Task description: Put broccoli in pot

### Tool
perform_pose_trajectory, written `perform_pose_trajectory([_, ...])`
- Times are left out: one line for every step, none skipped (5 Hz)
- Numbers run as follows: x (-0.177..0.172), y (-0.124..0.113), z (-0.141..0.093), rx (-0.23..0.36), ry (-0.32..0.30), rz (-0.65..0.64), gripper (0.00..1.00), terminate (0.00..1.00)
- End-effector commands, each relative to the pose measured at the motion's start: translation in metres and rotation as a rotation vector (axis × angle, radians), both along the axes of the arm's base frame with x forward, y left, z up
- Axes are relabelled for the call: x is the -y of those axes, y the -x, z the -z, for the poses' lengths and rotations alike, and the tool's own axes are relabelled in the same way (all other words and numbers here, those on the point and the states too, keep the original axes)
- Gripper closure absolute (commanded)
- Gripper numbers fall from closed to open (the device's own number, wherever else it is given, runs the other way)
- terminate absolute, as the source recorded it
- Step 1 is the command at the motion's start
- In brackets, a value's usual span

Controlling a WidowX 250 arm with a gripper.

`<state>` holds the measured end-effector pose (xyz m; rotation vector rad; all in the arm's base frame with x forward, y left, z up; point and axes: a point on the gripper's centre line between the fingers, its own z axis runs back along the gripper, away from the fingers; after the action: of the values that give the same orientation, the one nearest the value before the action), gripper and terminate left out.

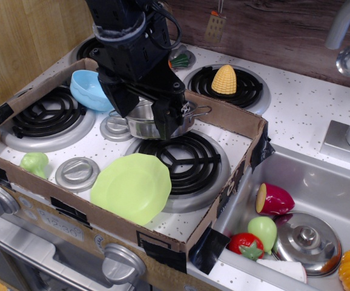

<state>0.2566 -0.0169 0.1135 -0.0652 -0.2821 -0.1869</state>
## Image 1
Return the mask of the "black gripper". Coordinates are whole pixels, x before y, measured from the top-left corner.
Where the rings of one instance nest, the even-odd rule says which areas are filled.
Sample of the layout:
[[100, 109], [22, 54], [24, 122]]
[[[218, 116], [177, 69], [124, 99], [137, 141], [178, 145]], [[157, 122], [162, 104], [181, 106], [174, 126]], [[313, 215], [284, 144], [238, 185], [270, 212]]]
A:
[[183, 125], [185, 86], [171, 71], [166, 11], [93, 11], [93, 31], [104, 47], [91, 51], [98, 80], [115, 111], [125, 118], [145, 97], [153, 105], [162, 140]]

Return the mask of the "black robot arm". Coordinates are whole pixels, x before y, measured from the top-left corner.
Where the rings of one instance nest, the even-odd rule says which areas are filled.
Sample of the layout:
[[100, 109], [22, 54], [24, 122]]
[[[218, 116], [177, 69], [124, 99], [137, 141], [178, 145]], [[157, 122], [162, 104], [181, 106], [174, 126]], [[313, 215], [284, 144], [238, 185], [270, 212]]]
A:
[[114, 109], [126, 117], [140, 98], [152, 102], [161, 139], [170, 139], [187, 111], [185, 85], [170, 69], [167, 22], [178, 22], [158, 1], [87, 1], [102, 47], [90, 52], [99, 83]]

